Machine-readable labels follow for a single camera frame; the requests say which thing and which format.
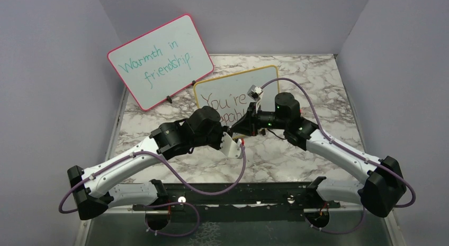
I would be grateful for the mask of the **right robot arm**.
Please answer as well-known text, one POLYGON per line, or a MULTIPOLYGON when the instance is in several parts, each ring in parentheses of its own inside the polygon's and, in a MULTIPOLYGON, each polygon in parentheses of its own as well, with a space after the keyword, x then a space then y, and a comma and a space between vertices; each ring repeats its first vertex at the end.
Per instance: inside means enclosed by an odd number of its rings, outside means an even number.
POLYGON ((312 207, 343 201, 360 204, 378 217, 387 217, 406 192, 396 159, 371 156, 321 132, 316 123, 301 116, 300 104, 290 93, 275 96, 272 112, 250 103, 245 115, 231 126, 232 132, 246 136, 256 136, 261 129, 283 130, 288 143, 331 161, 356 179, 318 177, 305 194, 312 207))

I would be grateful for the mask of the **yellow framed whiteboard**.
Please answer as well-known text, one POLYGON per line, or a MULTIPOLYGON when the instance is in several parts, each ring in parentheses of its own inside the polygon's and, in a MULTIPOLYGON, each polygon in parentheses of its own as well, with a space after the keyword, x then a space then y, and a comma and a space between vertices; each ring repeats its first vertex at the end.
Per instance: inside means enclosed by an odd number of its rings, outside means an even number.
POLYGON ((251 86, 261 87, 279 76, 274 65, 238 72, 196 83, 194 96, 199 108, 210 106, 220 114, 220 123, 232 126, 243 117, 254 100, 247 94, 251 86))

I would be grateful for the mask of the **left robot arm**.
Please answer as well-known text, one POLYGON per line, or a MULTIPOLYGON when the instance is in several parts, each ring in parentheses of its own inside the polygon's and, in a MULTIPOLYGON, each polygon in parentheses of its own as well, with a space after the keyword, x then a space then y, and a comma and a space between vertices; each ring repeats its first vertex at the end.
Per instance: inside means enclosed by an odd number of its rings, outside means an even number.
POLYGON ((74 212, 81 220, 93 219, 118 206, 150 205, 160 209, 167 196, 158 180, 142 184, 123 181, 150 166, 191 154, 198 147, 211 147, 228 158, 242 156, 241 141, 232 139, 215 109, 204 106, 186 119, 161 124, 129 150, 99 165, 69 168, 71 189, 59 204, 59 212, 66 213, 63 205, 69 195, 74 198, 74 212))

